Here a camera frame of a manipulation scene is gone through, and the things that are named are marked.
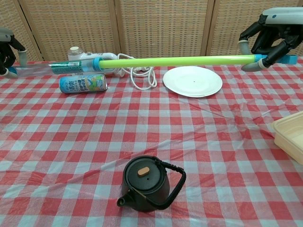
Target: teapot lid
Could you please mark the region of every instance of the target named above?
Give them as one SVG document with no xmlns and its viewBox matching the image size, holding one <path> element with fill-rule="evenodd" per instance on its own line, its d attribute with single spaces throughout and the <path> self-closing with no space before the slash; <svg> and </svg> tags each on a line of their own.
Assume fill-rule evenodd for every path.
<svg viewBox="0 0 303 227">
<path fill-rule="evenodd" d="M 156 159 L 151 156 L 134 158 L 125 169 L 126 182 L 140 191 L 157 190 L 166 178 L 165 168 L 157 165 Z"/>
</svg>

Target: teapot handle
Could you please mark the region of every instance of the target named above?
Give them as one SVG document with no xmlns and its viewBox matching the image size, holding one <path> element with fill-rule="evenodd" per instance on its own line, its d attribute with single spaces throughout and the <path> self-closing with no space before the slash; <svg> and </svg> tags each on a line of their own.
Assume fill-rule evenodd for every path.
<svg viewBox="0 0 303 227">
<path fill-rule="evenodd" d="M 174 171 L 182 174 L 182 176 L 181 176 L 178 184 L 174 188 L 174 190 L 171 192 L 171 194 L 167 197 L 167 199 L 164 202 L 158 203 L 158 202 L 152 201 L 151 199 L 149 199 L 148 197 L 143 195 L 141 192 L 139 192 L 135 188 L 132 188 L 132 189 L 135 192 L 137 192 L 138 194 L 140 194 L 142 197 L 144 197 L 146 199 L 146 201 L 148 201 L 153 207 L 155 207 L 159 210 L 164 210 L 172 204 L 172 202 L 175 200 L 176 196 L 179 194 L 180 190 L 182 189 L 182 186 L 184 185 L 185 180 L 186 180 L 186 173 L 185 173 L 184 169 L 181 167 L 174 166 L 167 162 L 162 162 L 157 157 L 153 157 L 153 159 L 155 160 L 156 165 L 161 165 L 164 168 L 171 169 L 171 170 L 174 170 Z"/>
</svg>

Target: beige container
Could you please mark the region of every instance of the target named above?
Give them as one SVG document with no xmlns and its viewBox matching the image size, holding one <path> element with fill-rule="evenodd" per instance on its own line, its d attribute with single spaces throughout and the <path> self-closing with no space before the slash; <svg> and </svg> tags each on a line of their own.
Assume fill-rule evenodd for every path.
<svg viewBox="0 0 303 227">
<path fill-rule="evenodd" d="M 303 111 L 274 121 L 275 144 L 303 165 Z"/>
</svg>

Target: cast iron teapot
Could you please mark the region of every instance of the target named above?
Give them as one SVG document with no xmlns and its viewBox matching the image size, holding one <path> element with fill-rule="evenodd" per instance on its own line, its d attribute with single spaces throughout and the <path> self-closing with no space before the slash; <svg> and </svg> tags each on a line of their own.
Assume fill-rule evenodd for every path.
<svg viewBox="0 0 303 227">
<path fill-rule="evenodd" d="M 182 174 L 170 195 L 165 168 Z M 174 201 L 185 180 L 186 174 L 180 167 L 162 162 L 157 157 L 136 157 L 126 165 L 123 171 L 123 196 L 118 199 L 117 206 L 128 206 L 143 212 L 164 210 Z"/>
</svg>

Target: white plate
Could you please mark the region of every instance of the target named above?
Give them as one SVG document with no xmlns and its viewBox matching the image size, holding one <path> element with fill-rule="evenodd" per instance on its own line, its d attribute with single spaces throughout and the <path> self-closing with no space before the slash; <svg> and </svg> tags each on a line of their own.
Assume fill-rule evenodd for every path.
<svg viewBox="0 0 303 227">
<path fill-rule="evenodd" d="M 167 71 L 164 85 L 173 92 L 188 97 L 204 97 L 222 88 L 222 79 L 215 72 L 198 66 L 182 66 Z"/>
</svg>

